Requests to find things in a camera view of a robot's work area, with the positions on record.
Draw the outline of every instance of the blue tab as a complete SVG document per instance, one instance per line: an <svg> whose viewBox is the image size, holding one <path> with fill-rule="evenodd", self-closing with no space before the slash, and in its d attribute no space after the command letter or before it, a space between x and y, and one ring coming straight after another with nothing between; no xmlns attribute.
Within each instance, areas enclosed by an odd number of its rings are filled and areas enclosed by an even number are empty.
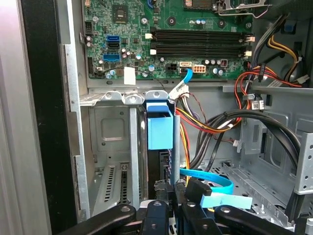
<svg viewBox="0 0 313 235"><path fill-rule="evenodd" d="M224 193L212 193L211 196L203 195L200 205L202 208L212 208L225 205L241 209L251 209L252 197L243 197Z"/></svg>
<svg viewBox="0 0 313 235"><path fill-rule="evenodd" d="M170 112L166 102L148 102L147 113L149 112Z"/></svg>
<svg viewBox="0 0 313 235"><path fill-rule="evenodd" d="M174 119L166 102L147 102L147 113L166 113L167 117L149 117L148 149L172 149Z"/></svg>
<svg viewBox="0 0 313 235"><path fill-rule="evenodd" d="M204 180L209 180L213 183L219 184L222 187L211 187L212 192L221 192L225 194L233 194L234 191L234 183L230 180L219 176L214 173L200 171L200 170L187 170L187 169L180 169L180 173L182 175L187 175L195 178L200 178Z"/></svg>

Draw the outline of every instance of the yellow wire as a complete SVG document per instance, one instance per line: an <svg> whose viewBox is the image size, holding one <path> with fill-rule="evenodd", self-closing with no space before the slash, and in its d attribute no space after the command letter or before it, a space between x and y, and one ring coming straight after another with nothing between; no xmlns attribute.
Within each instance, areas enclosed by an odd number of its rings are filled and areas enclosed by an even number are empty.
<svg viewBox="0 0 313 235"><path fill-rule="evenodd" d="M293 66L292 66L291 70L287 74L287 77L290 77L291 74L292 74L292 71L295 69L295 67L297 66L297 63L299 62L299 60L297 58L297 55L290 48L286 47L283 44L280 44L280 43L274 41L274 35L268 40L268 45L271 48L283 51L283 52L285 52L285 53L287 53L287 54L289 54L289 55L291 55L293 57L293 60L294 60Z"/></svg>
<svg viewBox="0 0 313 235"><path fill-rule="evenodd" d="M218 133L221 133L221 132L225 132L225 131L228 131L230 130L230 128L227 128L227 129L224 129L224 130L219 130L219 129L212 129L206 125L203 125L201 122L199 122L197 119L195 119L194 117L190 116L187 112L185 112L184 110L182 109L179 109L179 108L176 108L177 110L179 110L181 113L185 114L187 117L189 117L192 121L196 122L199 126L201 126L203 129L206 129L206 130L210 130L210 131L214 131L214 132L218 132Z"/></svg>
<svg viewBox="0 0 313 235"><path fill-rule="evenodd" d="M182 124L180 124L179 128L180 128L180 137L181 137L182 144L183 144L183 147L184 147L184 150L185 150L186 169L189 169L190 168L190 163L189 163L189 160L188 160L187 140L186 140L185 135L184 135L184 128L182 127ZM190 179L190 176L187 176L186 177L186 186L188 185L189 179Z"/></svg>

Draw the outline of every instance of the metal bracket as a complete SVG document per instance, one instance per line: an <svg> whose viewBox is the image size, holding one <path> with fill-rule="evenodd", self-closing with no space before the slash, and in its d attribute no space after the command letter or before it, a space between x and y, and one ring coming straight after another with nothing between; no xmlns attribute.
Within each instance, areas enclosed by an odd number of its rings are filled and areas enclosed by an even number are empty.
<svg viewBox="0 0 313 235"><path fill-rule="evenodd" d="M303 133L294 192L313 193L313 133Z"/></svg>
<svg viewBox="0 0 313 235"><path fill-rule="evenodd" d="M262 6L271 6L271 5L267 5L265 4L267 0L259 0L258 3L254 3L254 4L244 4L241 3L238 6L232 6L231 4L231 0L220 0L217 3L221 3L224 5L223 7L223 11L230 11L230 10L242 10L242 9L249 9L249 8L256 8L256 7L262 7Z"/></svg>
<svg viewBox="0 0 313 235"><path fill-rule="evenodd" d="M80 97L80 106L95 106L102 101L122 101L125 105L141 105L145 100L167 100L168 94L163 90L148 91L144 95L139 93L122 94L117 91L87 94Z"/></svg>

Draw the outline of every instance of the screw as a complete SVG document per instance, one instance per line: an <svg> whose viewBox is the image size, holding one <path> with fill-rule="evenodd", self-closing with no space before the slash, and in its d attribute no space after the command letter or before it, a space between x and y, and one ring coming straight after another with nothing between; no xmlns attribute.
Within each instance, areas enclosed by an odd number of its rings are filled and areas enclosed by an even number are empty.
<svg viewBox="0 0 313 235"><path fill-rule="evenodd" d="M141 19L141 23L142 23L142 24L147 24L147 23L148 23L147 18L142 18L142 19Z"/></svg>
<svg viewBox="0 0 313 235"><path fill-rule="evenodd" d="M252 23L246 23L246 28L251 28L252 27Z"/></svg>
<svg viewBox="0 0 313 235"><path fill-rule="evenodd" d="M131 209L129 209L128 207L122 207L121 211L122 212L129 212Z"/></svg>
<svg viewBox="0 0 313 235"><path fill-rule="evenodd" d="M130 102L131 102L131 103L135 103L135 102L136 102L136 97L132 96L132 97L130 98Z"/></svg>
<svg viewBox="0 0 313 235"><path fill-rule="evenodd" d="M194 203L194 202L188 202L188 203L187 203L187 206L189 206L189 207L195 207L195 206L196 206L196 203Z"/></svg>
<svg viewBox="0 0 313 235"><path fill-rule="evenodd" d="M99 18L96 17L96 16L94 16L94 17L92 18L92 21L95 22L95 23L97 23L97 22L99 21Z"/></svg>
<svg viewBox="0 0 313 235"><path fill-rule="evenodd" d="M161 204L160 202L154 202L153 205L154 205L155 207L159 207L159 206L161 206L162 204Z"/></svg>
<svg viewBox="0 0 313 235"><path fill-rule="evenodd" d="M227 207L222 207L221 211L224 212L224 213L230 213L230 209L227 208Z"/></svg>

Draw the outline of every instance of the wire bundle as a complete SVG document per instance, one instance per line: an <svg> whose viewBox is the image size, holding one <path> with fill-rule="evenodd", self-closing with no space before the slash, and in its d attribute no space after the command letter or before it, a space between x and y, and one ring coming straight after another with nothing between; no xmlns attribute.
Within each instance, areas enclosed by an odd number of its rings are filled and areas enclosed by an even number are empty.
<svg viewBox="0 0 313 235"><path fill-rule="evenodd" d="M268 40L268 46L270 48L283 51L283 52L285 52L285 53L287 53L287 54L292 56L292 58L293 58L293 65L292 65L291 69L287 72L287 74L285 75L285 78L284 78L284 80L290 81L290 77L291 77L292 73L295 71L295 69L297 68L298 63L300 62L299 56L292 49L288 48L285 45L282 45L282 44L276 42L274 40L274 35L271 36L270 39Z"/></svg>

